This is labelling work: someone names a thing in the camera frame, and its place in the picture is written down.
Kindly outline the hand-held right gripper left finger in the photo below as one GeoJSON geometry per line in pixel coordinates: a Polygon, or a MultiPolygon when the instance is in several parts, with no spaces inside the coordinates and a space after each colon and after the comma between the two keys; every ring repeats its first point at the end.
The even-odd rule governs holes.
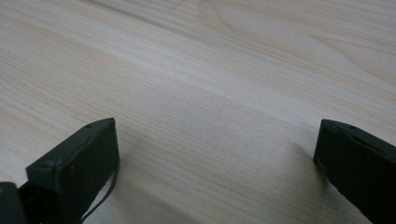
{"type": "Polygon", "coordinates": [[[113,118],[83,126],[26,168],[29,182],[54,197],[58,224],[82,224],[104,201],[106,182],[115,188],[120,153],[113,118]]]}

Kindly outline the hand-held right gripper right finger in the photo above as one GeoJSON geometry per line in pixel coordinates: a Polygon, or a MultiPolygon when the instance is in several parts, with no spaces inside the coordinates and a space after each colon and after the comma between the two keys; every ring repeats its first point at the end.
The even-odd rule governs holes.
{"type": "Polygon", "coordinates": [[[396,146],[324,119],[313,161],[373,224],[396,224],[396,146]]]}

